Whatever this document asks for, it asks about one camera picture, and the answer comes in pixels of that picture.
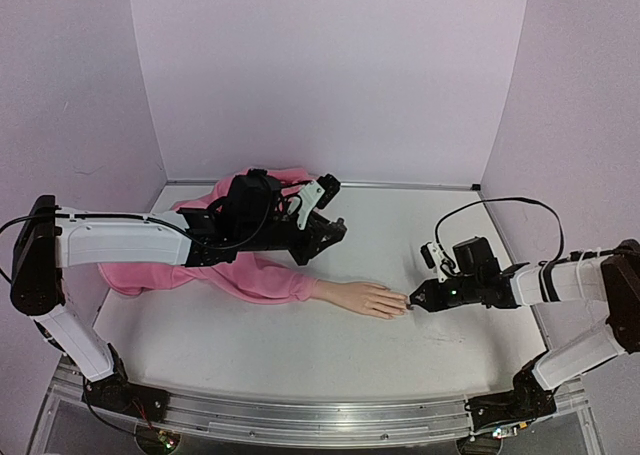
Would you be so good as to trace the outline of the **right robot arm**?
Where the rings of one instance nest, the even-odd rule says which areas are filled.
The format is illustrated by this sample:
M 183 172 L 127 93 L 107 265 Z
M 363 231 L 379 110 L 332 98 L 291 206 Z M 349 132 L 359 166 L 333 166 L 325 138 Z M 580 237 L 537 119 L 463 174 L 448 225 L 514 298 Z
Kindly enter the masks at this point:
M 548 351 L 523 369 L 550 391 L 621 355 L 639 350 L 639 243 L 574 251 L 555 261 L 501 267 L 488 240 L 454 246 L 448 258 L 429 242 L 420 249 L 435 276 L 411 294 L 430 313 L 478 305 L 533 309 L 547 322 Z

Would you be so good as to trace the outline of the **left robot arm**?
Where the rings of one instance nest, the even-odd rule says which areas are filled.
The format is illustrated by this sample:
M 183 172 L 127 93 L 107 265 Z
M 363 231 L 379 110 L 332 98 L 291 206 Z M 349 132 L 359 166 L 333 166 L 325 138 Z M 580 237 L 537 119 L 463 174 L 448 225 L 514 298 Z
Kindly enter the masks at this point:
M 257 304 L 306 300 L 315 280 L 299 267 L 346 233 L 343 221 L 322 215 L 340 187 L 329 174 L 249 168 L 205 196 L 145 214 L 72 209 L 43 195 L 19 222 L 11 302 L 96 382 L 99 399 L 126 411 L 135 391 L 121 358 L 77 312 L 84 284 L 136 296 L 202 280 Z M 268 251 L 289 254 L 296 266 L 267 260 Z

